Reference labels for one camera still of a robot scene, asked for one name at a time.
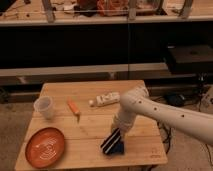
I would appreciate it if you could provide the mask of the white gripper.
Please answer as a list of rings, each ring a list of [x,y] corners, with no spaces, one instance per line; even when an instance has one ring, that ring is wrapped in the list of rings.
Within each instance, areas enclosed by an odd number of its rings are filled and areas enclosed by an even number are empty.
[[[100,146],[101,148],[103,147],[104,154],[111,155],[122,152],[121,136],[124,137],[125,134],[131,130],[135,119],[135,115],[116,114],[114,116],[111,124],[111,131],[113,131],[113,133],[107,139],[105,139]]]

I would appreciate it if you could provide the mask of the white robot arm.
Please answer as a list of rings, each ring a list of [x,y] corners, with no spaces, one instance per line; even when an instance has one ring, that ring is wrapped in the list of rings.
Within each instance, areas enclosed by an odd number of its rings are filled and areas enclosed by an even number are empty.
[[[100,145],[105,155],[125,153],[125,134],[131,130],[138,115],[165,123],[213,146],[213,116],[210,114],[157,103],[149,98],[145,86],[123,93],[119,104],[111,124],[111,134]]]

